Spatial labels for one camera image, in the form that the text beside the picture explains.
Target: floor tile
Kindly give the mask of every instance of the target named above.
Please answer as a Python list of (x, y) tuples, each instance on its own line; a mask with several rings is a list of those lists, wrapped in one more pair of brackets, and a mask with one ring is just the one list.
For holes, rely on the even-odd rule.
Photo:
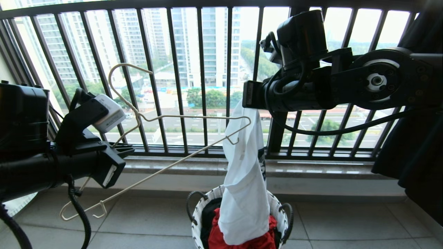
[(191, 237), (97, 233), (91, 249), (196, 249)]
[[(21, 228), (28, 236), (33, 249), (79, 249), (82, 247), (83, 240), (85, 239), (85, 234), (81, 231), (26, 225), (22, 225)], [(8, 229), (0, 234), (0, 248), (20, 248), (15, 236)]]
[(415, 215), (403, 203), (389, 203), (386, 206), (391, 210), (392, 214), (400, 221), (403, 227), (414, 238), (432, 237), (432, 234), (426, 227), (415, 217)]
[(191, 236), (186, 200), (122, 196), (100, 232)]
[(311, 241), (313, 249), (420, 249), (413, 239), (366, 241)]
[(288, 240), (283, 249), (312, 249), (312, 246), (308, 240)]
[[(84, 209), (98, 203), (100, 200), (106, 199), (108, 196), (104, 195), (88, 195), (85, 191), (84, 194), (78, 198), (80, 204)], [(37, 195), (34, 201), (30, 203), (16, 218), (19, 224), (32, 225), (32, 226), (44, 226), (53, 228), (63, 228), (83, 231), (83, 223), (79, 217), (70, 221), (63, 221), (60, 216), (61, 208), (69, 202), (68, 195), (60, 193), (44, 193)], [(106, 209), (109, 211), (115, 204), (116, 200), (112, 200), (105, 204)], [(93, 214), (100, 215), (103, 211), (100, 207), (94, 208), (86, 212), (91, 224), (92, 231), (97, 231), (100, 225), (105, 220), (104, 218), (97, 219), (93, 217)], [(77, 214), (75, 209), (70, 205), (65, 212), (65, 217), (70, 217)]]
[(295, 202), (289, 203), (294, 210), (294, 225), (292, 226), (292, 232), (289, 236), (290, 240), (307, 240), (308, 237), (306, 235), (305, 228), (303, 226), (302, 221), (300, 220), (300, 215), (297, 210), (297, 204)]
[(415, 241), (421, 249), (443, 249), (442, 243), (436, 238), (416, 238)]
[(298, 203), (310, 240), (410, 238), (383, 204)]

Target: white cloth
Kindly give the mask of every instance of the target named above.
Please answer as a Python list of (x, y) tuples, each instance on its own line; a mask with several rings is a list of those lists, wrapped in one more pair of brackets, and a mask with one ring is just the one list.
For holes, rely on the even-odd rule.
[[(228, 160), (225, 192), (220, 207), (218, 226), (228, 245), (241, 245), (269, 230), (269, 203), (266, 183), (263, 180), (258, 150), (264, 147), (259, 113), (237, 104), (232, 117), (247, 116), (251, 124), (230, 139), (223, 141), (223, 151)], [(245, 118), (230, 120), (225, 135), (248, 124)]]

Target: white hanger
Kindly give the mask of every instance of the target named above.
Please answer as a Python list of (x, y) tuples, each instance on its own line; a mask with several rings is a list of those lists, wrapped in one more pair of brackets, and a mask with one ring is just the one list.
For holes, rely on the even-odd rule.
[[(113, 147), (115, 147), (115, 146), (118, 144), (118, 142), (119, 142), (124, 136), (126, 136), (128, 133), (130, 133), (131, 131), (137, 129), (140, 125), (142, 125), (141, 122), (140, 122), (139, 117), (143, 117), (143, 118), (144, 118), (146, 121), (148, 121), (148, 122), (150, 122), (150, 121), (155, 121), (155, 120), (157, 120), (157, 119), (162, 119), (162, 118), (164, 118), (164, 117), (202, 118), (202, 119), (207, 119), (207, 118), (215, 118), (215, 119), (241, 119), (241, 118), (246, 118), (246, 119), (249, 121), (249, 123), (247, 123), (245, 126), (241, 127), (240, 129), (234, 131), (233, 133), (231, 133), (231, 134), (229, 134), (229, 135), (226, 135), (225, 137), (221, 138), (220, 140), (218, 140), (218, 141), (216, 141), (216, 142), (214, 142), (214, 143), (212, 143), (212, 144), (210, 144), (210, 145), (208, 145), (208, 146), (205, 146), (205, 147), (199, 149), (198, 151), (196, 151), (196, 152), (194, 152), (194, 153), (192, 153), (192, 154), (190, 154), (190, 155), (188, 155), (188, 156), (185, 156), (185, 157), (181, 158), (180, 160), (178, 160), (178, 161), (176, 161), (176, 162), (170, 164), (169, 166), (167, 166), (167, 167), (165, 167), (165, 168), (163, 168), (163, 169), (157, 171), (156, 173), (154, 173), (154, 174), (152, 174), (152, 175), (150, 175), (150, 176), (148, 176), (148, 177), (146, 177), (146, 178), (144, 178), (144, 179), (142, 179), (142, 180), (140, 180), (140, 181), (134, 183), (133, 185), (131, 185), (131, 186), (129, 186), (129, 187), (127, 187), (127, 188), (121, 190), (120, 192), (118, 192), (118, 193), (116, 193), (116, 194), (114, 194), (114, 195), (112, 195), (112, 196), (110, 196), (110, 197), (108, 197), (108, 198), (106, 198), (106, 199), (104, 199), (104, 200), (101, 200), (99, 203), (97, 203), (97, 204), (95, 204), (95, 205), (93, 205), (93, 206), (90, 206), (89, 208), (85, 209), (85, 212), (86, 212), (86, 211), (91, 210), (91, 209), (93, 209), (93, 208), (95, 208), (95, 207), (101, 206), (101, 208), (102, 208), (102, 210), (103, 210), (103, 214), (100, 215), (100, 216), (97, 216), (97, 215), (93, 214), (93, 216), (94, 216), (95, 218), (101, 218), (101, 217), (104, 217), (104, 216), (106, 216), (106, 215), (108, 214), (108, 212), (107, 212), (107, 210), (106, 210), (106, 207), (105, 207), (105, 203), (106, 203), (106, 202), (108, 202), (108, 201), (110, 201), (110, 200), (112, 200), (112, 199), (114, 199), (114, 198), (116, 198), (116, 197), (122, 195), (123, 193), (125, 193), (125, 192), (127, 192), (128, 190), (130, 190), (130, 189), (136, 187), (137, 185), (139, 185), (139, 184), (141, 184), (141, 183), (143, 183), (143, 182), (145, 182), (145, 181), (151, 179), (152, 177), (154, 177), (154, 176), (156, 176), (156, 175), (159, 175), (159, 174), (163, 173), (163, 172), (166, 171), (167, 169), (169, 169), (169, 168), (171, 168), (171, 167), (173, 167), (173, 166), (179, 164), (180, 162), (182, 162), (182, 161), (184, 161), (184, 160), (186, 160), (186, 159), (188, 159), (188, 158), (193, 157), (194, 155), (196, 155), (196, 154), (198, 154), (198, 153), (200, 153), (200, 152), (206, 150), (207, 148), (210, 148), (210, 147), (214, 146), (215, 144), (217, 144), (217, 143), (219, 143), (219, 142), (221, 142), (221, 141), (223, 141), (223, 140), (225, 140), (225, 139), (227, 139), (231, 144), (236, 144), (236, 143), (238, 143), (238, 142), (239, 142), (238, 138), (237, 138), (237, 141), (234, 143), (229, 137), (231, 137), (231, 136), (234, 135), (235, 133), (237, 133), (237, 132), (239, 132), (239, 131), (245, 129), (246, 127), (248, 127), (248, 126), (252, 123), (252, 122), (251, 122), (251, 119), (250, 119), (249, 117), (246, 117), (246, 116), (241, 116), (241, 117), (208, 117), (208, 116), (187, 116), (187, 115), (161, 115), (161, 116), (158, 116), (158, 117), (156, 117), (156, 118), (153, 118), (153, 119), (150, 119), (150, 120), (149, 120), (149, 119), (147, 119), (143, 114), (140, 114), (139, 111), (138, 111), (138, 110), (137, 110), (137, 109), (136, 109), (131, 103), (129, 103), (127, 100), (125, 100), (125, 99), (124, 99), (124, 98), (123, 98), (123, 97), (122, 97), (122, 96), (121, 96), (121, 95), (115, 90), (115, 88), (113, 87), (112, 82), (111, 82), (111, 75), (112, 75), (113, 71), (114, 71), (116, 68), (120, 67), (120, 66), (130, 66), (130, 67), (133, 67), (133, 68), (139, 69), (139, 70), (141, 70), (141, 71), (147, 72), (147, 73), (149, 73), (149, 74), (152, 74), (151, 71), (145, 70), (145, 69), (143, 69), (143, 68), (140, 68), (140, 67), (137, 67), (137, 66), (134, 66), (134, 65), (128, 64), (128, 63), (117, 64), (117, 65), (115, 65), (115, 66), (111, 69), (111, 71), (109, 72), (109, 75), (108, 75), (109, 86), (110, 86), (111, 89), (112, 89), (112, 90), (113, 90), (113, 91), (114, 91), (114, 92), (120, 97), (120, 99), (123, 100), (123, 102), (125, 102), (129, 107), (131, 107), (131, 109), (135, 112), (135, 114), (136, 114), (136, 119), (137, 119), (137, 126), (135, 126), (134, 128), (130, 129), (129, 131), (125, 132), (125, 133), (124, 133), (124, 134), (123, 134), (123, 135), (122, 135), (122, 136), (121, 136), (121, 137), (115, 142), (115, 144), (114, 144)], [(82, 191), (82, 190), (85, 188), (85, 186), (86, 186), (86, 184), (88, 183), (89, 180), (90, 180), (90, 177), (88, 177), (88, 179), (85, 181), (85, 183), (83, 183), (83, 185), (80, 187), (80, 191)], [(75, 217), (78, 216), (78, 214), (75, 214), (75, 215), (73, 215), (73, 216), (71, 216), (71, 217), (68, 217), (68, 218), (66, 218), (66, 217), (64, 216), (64, 212), (65, 212), (66, 208), (67, 208), (69, 205), (71, 205), (71, 204), (72, 204), (71, 202), (68, 202), (68, 203), (65, 204), (65, 205), (63, 206), (63, 208), (60, 210), (59, 215), (60, 215), (60, 217), (62, 218), (62, 220), (64, 220), (64, 221), (72, 220), (73, 218), (75, 218)]]

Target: black and white basket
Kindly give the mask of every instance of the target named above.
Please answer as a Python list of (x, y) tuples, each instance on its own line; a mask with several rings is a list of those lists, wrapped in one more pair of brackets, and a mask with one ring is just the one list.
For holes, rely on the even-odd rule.
[[(224, 191), (225, 187), (223, 185), (212, 189), (206, 194), (200, 191), (193, 191), (189, 194), (186, 200), (186, 210), (188, 212), (189, 219), (191, 220), (192, 238), (194, 239), (195, 246), (198, 249), (204, 249), (202, 241), (200, 240), (200, 231), (202, 228), (202, 211), (211, 200), (223, 197)], [(189, 200), (194, 194), (200, 195), (201, 198), (194, 209), (194, 213), (191, 215)], [(289, 205), (288, 203), (282, 205), (280, 201), (269, 191), (268, 201), (271, 215), (277, 220), (277, 230), (283, 235), (280, 240), (279, 246), (279, 249), (281, 249), (283, 248), (283, 245), (286, 243), (286, 240), (291, 234), (292, 224), (294, 222), (294, 213), (292, 211), (291, 205)], [(289, 210), (289, 220), (284, 211), (285, 207)]]

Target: balcony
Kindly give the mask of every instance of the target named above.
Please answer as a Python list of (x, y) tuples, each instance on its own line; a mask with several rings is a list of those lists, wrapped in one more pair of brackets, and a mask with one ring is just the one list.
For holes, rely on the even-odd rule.
[[(420, 3), (412, 0), (0, 3), (0, 52), (12, 81), (51, 90), (50, 139), (61, 124), (57, 112), (67, 113), (75, 88), (116, 99), (107, 73), (117, 63), (134, 63), (154, 72), (148, 75), (123, 68), (112, 78), (122, 95), (149, 119), (168, 114), (230, 117), (243, 81), (262, 81), (278, 70), (258, 42), (288, 17), (321, 9), (328, 49), (352, 47), (354, 53), (363, 54), (396, 46), (420, 9)], [(216, 20), (214, 27), (211, 22), (213, 29), (207, 29), (210, 35), (203, 28), (205, 12)], [(125, 25), (131, 26), (131, 41), (124, 36)], [(204, 41), (211, 41), (211, 47)], [(137, 51), (131, 47), (135, 43)], [(196, 98), (191, 96), (193, 91), (198, 93)], [(221, 105), (214, 104), (215, 97), (223, 100)], [(348, 128), (401, 111), (372, 111), (348, 104), (327, 111), (282, 113), (276, 118), (295, 128), (319, 131)], [(410, 201), (404, 203), (404, 190), (397, 180), (370, 172), (395, 121), (338, 136), (288, 132), (263, 110), (260, 121), (268, 188), (296, 209), (296, 227), (286, 248), (439, 248), (435, 230), (420, 223), (427, 218), (415, 212)], [(91, 131), (113, 142), (135, 124), (129, 118), (109, 133), (92, 127)], [(125, 188), (221, 139), (227, 124), (184, 118), (143, 121), (142, 127), (123, 138), (136, 152), (127, 158), (115, 188)], [(105, 220), (96, 221), (90, 213), (94, 223), (90, 248), (193, 248), (185, 196), (222, 184), (225, 173), (226, 161), (218, 143), (112, 202)], [(94, 184), (87, 187), (84, 205), (114, 191), (98, 190)], [(80, 247), (80, 222), (55, 218), (67, 202), (65, 190), (39, 193), (18, 215), (36, 248)], [(160, 231), (149, 228), (152, 223), (162, 224)], [(168, 231), (171, 227), (179, 228)], [(0, 231), (0, 248), (16, 248), (11, 234)]]

